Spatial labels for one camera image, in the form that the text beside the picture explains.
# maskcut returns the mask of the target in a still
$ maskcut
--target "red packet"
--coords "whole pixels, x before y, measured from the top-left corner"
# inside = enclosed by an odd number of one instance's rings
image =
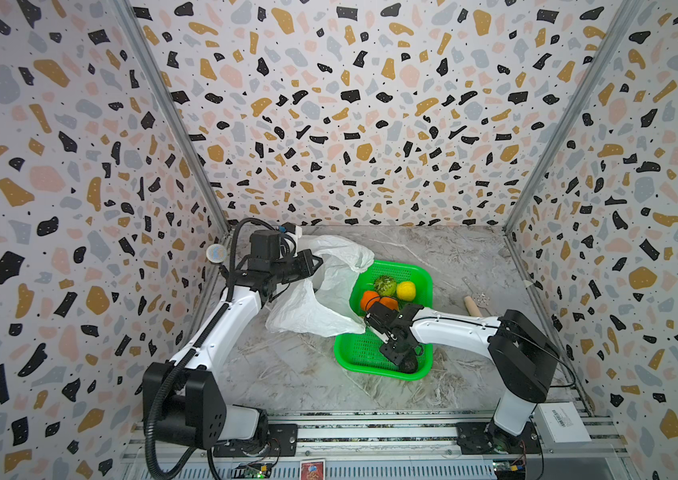
[[[303,460],[301,462],[300,480],[325,480],[326,461]]]

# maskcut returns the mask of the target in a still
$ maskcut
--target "black mounting plate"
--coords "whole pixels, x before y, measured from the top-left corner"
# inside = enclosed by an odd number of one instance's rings
[[[493,447],[488,444],[487,425],[488,422],[462,422],[456,424],[456,444],[462,449],[462,455],[486,455],[493,452]],[[541,453],[542,448],[538,443],[538,439],[534,440],[531,437],[534,433],[536,433],[534,426],[530,422],[526,422],[526,427],[518,437],[518,444],[511,447],[507,454],[523,454],[520,440],[526,443],[526,453]]]
[[[299,426],[295,423],[271,423],[270,430],[267,433],[267,440],[271,445],[267,457],[276,457],[278,453],[281,457],[296,456],[296,441],[299,439],[298,432]],[[214,456],[219,458],[239,458],[246,455],[232,441],[228,446],[220,445],[214,447]]]

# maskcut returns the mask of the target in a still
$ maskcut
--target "plastic bag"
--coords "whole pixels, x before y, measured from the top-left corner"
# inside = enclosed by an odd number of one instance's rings
[[[365,332],[363,319],[350,308],[350,294],[357,277],[373,264],[373,252],[336,235],[304,235],[299,250],[306,248],[324,263],[311,278],[291,283],[275,301],[267,330],[320,336]]]

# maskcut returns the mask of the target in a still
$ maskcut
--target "gray marble countertop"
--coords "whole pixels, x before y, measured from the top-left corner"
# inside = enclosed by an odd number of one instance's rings
[[[248,252],[254,229],[248,228],[241,232],[238,252]],[[540,326],[499,229],[308,226],[304,234],[344,236],[371,249],[378,260],[423,267],[432,276],[436,310],[467,314],[463,297],[470,295],[481,299],[486,314],[518,310]],[[217,379],[227,403],[281,411],[489,411],[504,391],[490,360],[449,346],[435,346],[432,370],[416,382],[349,372],[334,359],[333,337],[270,333],[264,327],[268,312],[263,309],[251,321]],[[563,382],[558,370],[553,383]],[[573,398],[569,389],[551,389],[548,400]]]

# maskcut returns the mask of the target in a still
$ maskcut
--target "terrazzo wallpaper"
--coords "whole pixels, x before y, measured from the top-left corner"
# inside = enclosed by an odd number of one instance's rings
[[[502,224],[618,0],[133,0],[231,220]]]
[[[588,401],[678,478],[678,2],[644,2],[535,193],[511,237]]]
[[[0,0],[0,478],[118,478],[216,235],[103,2]]]

